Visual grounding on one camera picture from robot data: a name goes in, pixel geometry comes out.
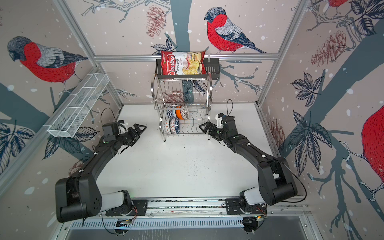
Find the orange plastic bowl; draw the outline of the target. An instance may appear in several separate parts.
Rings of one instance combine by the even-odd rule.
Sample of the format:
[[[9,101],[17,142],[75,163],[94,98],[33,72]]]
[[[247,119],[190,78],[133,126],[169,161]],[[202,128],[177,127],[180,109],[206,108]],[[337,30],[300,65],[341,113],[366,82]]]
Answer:
[[[179,120],[184,120],[185,119],[185,113],[182,108],[182,106],[177,106],[175,109],[176,116]]]

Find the dark blue patterned bowl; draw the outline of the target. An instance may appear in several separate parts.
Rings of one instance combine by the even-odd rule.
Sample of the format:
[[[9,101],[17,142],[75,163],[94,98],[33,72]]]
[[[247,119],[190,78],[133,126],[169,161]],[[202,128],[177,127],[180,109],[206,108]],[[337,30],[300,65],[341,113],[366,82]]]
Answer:
[[[180,121],[177,118],[172,118],[169,122],[172,135],[178,135],[180,133]]]

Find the stainless steel dish rack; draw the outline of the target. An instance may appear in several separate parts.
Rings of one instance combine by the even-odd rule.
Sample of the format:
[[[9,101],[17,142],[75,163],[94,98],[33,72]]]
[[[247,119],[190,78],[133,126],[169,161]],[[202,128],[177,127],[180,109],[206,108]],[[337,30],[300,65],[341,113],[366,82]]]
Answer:
[[[206,79],[163,79],[157,75],[151,82],[154,109],[159,116],[159,131],[165,142],[170,136],[202,135],[199,125],[211,120],[213,84],[211,74]],[[189,120],[180,121],[178,135],[165,135],[164,122],[168,107],[182,106],[189,110]]]

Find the blue floral ceramic bowl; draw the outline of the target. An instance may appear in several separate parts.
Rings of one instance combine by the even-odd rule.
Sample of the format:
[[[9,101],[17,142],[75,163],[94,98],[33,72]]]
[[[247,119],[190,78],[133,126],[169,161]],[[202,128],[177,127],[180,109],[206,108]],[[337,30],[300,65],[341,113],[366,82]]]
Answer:
[[[177,115],[176,115],[176,110],[175,110],[175,107],[173,107],[173,114],[174,114],[174,118],[177,119]]]

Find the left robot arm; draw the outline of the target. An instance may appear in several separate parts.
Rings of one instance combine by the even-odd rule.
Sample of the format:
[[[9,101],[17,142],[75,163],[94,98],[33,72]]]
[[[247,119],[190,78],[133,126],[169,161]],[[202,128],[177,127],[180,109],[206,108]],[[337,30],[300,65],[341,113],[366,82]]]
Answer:
[[[60,223],[84,220],[109,210],[128,214],[134,209],[128,191],[101,194],[97,185],[97,178],[121,147],[132,147],[147,129],[147,126],[134,124],[121,132],[123,124],[118,121],[103,125],[104,136],[96,145],[93,157],[76,173],[57,181],[56,215]]]

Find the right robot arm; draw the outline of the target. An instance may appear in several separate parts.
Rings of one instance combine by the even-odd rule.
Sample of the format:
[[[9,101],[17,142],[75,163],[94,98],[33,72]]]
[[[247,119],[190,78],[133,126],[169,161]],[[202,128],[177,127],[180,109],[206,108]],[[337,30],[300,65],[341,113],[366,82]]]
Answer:
[[[270,206],[295,197],[298,189],[294,174],[283,157],[269,155],[239,134],[235,118],[219,114],[216,124],[206,122],[199,125],[203,133],[222,141],[234,153],[244,157],[258,171],[258,185],[242,192],[245,204],[253,206],[266,203]]]

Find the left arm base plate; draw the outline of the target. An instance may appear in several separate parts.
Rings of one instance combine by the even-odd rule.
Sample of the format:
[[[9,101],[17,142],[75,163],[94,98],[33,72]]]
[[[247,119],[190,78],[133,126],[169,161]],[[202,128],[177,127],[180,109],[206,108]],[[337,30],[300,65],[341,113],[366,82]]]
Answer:
[[[138,199],[132,200],[132,207],[128,209],[126,206],[116,207],[110,210],[107,210],[105,216],[107,217],[141,217],[145,216],[148,207],[148,200]]]

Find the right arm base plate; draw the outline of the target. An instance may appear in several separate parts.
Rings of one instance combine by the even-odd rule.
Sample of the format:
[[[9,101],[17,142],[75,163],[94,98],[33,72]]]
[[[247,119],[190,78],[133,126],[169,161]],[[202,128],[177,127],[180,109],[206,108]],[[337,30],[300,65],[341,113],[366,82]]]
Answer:
[[[266,204],[249,205],[240,198],[225,199],[224,207],[228,215],[263,215],[267,214]]]

